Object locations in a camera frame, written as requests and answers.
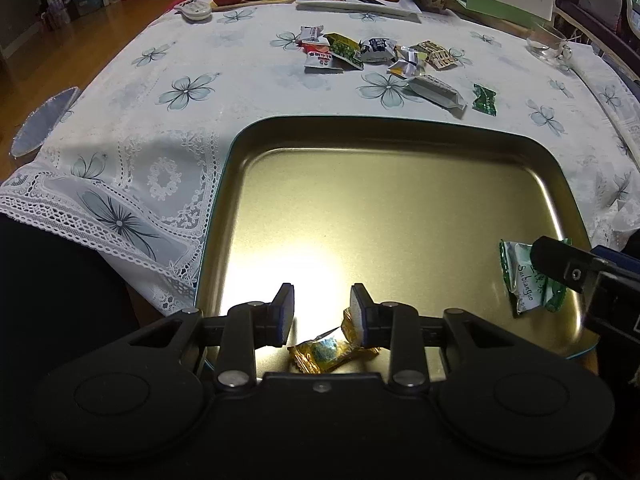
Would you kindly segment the gold yellow candy wrapper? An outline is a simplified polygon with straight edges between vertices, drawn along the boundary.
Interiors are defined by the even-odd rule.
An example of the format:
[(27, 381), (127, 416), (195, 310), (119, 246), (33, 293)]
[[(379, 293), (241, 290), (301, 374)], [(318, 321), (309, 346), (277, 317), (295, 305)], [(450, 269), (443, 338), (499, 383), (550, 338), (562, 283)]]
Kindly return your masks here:
[(363, 347), (352, 315), (345, 309), (340, 326), (288, 347), (288, 354), (301, 373), (320, 375), (328, 374), (352, 360), (373, 359), (380, 354), (380, 349)]

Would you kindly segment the green white snack packet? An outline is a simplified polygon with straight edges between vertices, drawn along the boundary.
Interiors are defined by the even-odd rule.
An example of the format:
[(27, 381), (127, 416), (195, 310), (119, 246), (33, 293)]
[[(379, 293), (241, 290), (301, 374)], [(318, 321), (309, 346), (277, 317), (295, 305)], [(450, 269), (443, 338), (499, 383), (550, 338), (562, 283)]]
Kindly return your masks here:
[(498, 245), (502, 277), (514, 318), (537, 309), (555, 313), (564, 304), (566, 287), (534, 268), (532, 248), (532, 245), (510, 240), (500, 240)]

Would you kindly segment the shiny green candy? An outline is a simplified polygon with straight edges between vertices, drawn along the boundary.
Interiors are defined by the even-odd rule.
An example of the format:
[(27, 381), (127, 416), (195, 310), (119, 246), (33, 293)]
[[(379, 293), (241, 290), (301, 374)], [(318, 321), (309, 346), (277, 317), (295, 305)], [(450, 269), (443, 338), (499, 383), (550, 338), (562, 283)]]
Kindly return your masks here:
[(496, 96), (497, 92), (482, 86), (481, 84), (473, 84), (474, 101), (472, 109), (480, 113), (496, 116)]

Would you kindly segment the brown heart pattern packet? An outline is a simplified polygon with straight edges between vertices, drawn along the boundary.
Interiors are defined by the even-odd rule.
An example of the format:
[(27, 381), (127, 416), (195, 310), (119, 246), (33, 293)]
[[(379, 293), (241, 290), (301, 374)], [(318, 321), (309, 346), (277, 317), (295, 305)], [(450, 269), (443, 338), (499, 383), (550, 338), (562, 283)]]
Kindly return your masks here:
[(420, 41), (412, 48), (419, 52), (419, 58), (423, 58), (435, 70), (449, 70), (457, 65), (456, 59), (449, 51), (432, 40)]

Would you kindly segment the gold metal tray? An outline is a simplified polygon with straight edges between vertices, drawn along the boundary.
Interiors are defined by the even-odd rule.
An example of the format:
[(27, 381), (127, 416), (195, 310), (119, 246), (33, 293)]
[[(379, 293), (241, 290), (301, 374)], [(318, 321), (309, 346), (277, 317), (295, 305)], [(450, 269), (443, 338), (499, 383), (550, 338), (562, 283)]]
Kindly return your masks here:
[(498, 245), (587, 248), (563, 171), (540, 143), (389, 117), (290, 116), (233, 140), (209, 223), (198, 307), (221, 314), (295, 288), (292, 342), (334, 327), (353, 284), (424, 315), (460, 307), (561, 356), (590, 351), (584, 303), (514, 316)]

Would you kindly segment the white floral lace tablecloth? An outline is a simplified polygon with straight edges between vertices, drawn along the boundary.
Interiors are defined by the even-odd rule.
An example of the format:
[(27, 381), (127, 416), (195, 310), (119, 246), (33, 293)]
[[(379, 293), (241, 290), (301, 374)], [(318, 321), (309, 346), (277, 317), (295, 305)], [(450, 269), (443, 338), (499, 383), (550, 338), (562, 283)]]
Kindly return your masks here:
[(622, 248), (638, 230), (639, 104), (590, 47), (557, 69), (523, 39), (452, 14), (410, 22), (286, 4), (149, 24), (2, 184), (2, 214), (96, 250), (157, 310), (190, 306), (221, 169), (246, 126), (279, 115), (448, 119), (382, 66), (308, 72), (298, 36), (314, 25), (440, 44), (456, 61), (442, 81), (467, 100), (476, 87), (496, 95), (495, 115), (468, 107), (464, 122), (544, 144), (594, 244)]

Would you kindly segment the white sesame crisp packet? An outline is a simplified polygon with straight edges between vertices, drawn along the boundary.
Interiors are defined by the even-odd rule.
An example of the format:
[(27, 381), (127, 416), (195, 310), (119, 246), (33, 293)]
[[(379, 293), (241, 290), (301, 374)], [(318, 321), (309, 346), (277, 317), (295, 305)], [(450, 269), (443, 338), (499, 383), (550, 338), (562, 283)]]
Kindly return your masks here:
[(448, 110), (457, 118), (464, 115), (468, 106), (463, 96), (455, 88), (431, 75), (410, 78), (408, 87), (421, 98)]

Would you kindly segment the clear glass cup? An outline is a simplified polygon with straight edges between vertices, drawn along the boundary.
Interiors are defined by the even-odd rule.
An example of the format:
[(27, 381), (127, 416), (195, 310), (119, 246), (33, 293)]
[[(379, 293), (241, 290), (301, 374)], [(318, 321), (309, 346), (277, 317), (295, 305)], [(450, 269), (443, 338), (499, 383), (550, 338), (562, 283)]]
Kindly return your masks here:
[(568, 70), (573, 52), (567, 39), (554, 27), (535, 23), (529, 29), (526, 38), (526, 49), (538, 60), (550, 66)]

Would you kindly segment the silver yellow snack packet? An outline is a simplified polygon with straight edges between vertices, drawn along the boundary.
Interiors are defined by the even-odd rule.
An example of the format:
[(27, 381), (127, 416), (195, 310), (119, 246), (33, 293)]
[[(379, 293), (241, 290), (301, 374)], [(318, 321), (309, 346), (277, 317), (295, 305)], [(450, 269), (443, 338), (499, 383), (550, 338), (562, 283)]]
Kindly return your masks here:
[(411, 79), (426, 74), (424, 55), (412, 47), (396, 46), (396, 60), (387, 71), (401, 79)]

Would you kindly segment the blue white snack packet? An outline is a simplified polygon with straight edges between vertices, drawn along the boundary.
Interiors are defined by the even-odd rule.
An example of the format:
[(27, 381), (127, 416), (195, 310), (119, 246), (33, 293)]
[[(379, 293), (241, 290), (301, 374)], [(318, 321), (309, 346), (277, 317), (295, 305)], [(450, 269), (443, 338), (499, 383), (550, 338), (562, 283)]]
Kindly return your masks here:
[(396, 41), (390, 38), (373, 37), (359, 43), (360, 58), (367, 64), (388, 64), (396, 60)]

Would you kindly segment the red white snack packet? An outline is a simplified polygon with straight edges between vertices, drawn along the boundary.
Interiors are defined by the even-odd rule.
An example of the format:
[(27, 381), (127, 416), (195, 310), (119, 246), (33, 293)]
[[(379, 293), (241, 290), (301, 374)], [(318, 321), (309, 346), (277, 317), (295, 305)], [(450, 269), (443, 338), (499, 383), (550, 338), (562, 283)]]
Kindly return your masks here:
[(306, 55), (305, 70), (318, 73), (341, 73), (344, 68), (334, 58), (322, 26), (302, 26), (297, 43)]

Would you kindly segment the green yellow snack packet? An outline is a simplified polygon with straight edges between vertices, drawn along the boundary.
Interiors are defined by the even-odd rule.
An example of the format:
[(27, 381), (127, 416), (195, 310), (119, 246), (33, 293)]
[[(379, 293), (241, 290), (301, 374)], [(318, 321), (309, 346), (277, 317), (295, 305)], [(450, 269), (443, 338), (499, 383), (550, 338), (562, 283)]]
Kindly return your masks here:
[(360, 45), (358, 42), (337, 32), (326, 34), (326, 40), (329, 41), (330, 52), (334, 58), (338, 58), (353, 68), (356, 68), (356, 70), (363, 70)]

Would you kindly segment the round blue seat cushion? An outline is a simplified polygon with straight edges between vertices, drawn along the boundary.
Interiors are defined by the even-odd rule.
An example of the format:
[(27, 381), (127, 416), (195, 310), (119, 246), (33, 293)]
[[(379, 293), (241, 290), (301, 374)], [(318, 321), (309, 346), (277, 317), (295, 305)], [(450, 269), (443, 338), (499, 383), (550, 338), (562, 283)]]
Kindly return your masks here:
[(11, 157), (17, 160), (35, 155), (79, 95), (78, 87), (67, 88), (50, 96), (29, 113), (13, 138), (10, 149)]

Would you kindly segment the white rectangular plate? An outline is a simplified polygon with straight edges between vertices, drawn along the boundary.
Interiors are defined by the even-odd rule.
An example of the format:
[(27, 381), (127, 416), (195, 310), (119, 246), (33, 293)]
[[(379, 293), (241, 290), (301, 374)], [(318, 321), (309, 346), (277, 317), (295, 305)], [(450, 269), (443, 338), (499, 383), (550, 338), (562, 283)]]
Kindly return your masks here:
[(422, 11), (412, 0), (376, 3), (362, 0), (296, 0), (297, 10), (321, 10), (326, 12), (374, 13), (395, 18), (418, 18)]

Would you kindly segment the wooden cutting board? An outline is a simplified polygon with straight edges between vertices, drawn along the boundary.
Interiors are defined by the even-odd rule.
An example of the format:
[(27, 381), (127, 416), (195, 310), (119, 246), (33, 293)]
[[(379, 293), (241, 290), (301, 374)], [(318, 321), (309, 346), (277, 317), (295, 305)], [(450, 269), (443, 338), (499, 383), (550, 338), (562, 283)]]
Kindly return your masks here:
[(228, 4), (228, 6), (218, 6), (217, 3), (213, 1), (209, 3), (210, 8), (213, 12), (226, 12), (241, 8), (246, 8), (247, 6), (264, 6), (265, 4), (280, 4), (280, 3), (293, 3), (296, 0), (242, 0), (239, 3)]

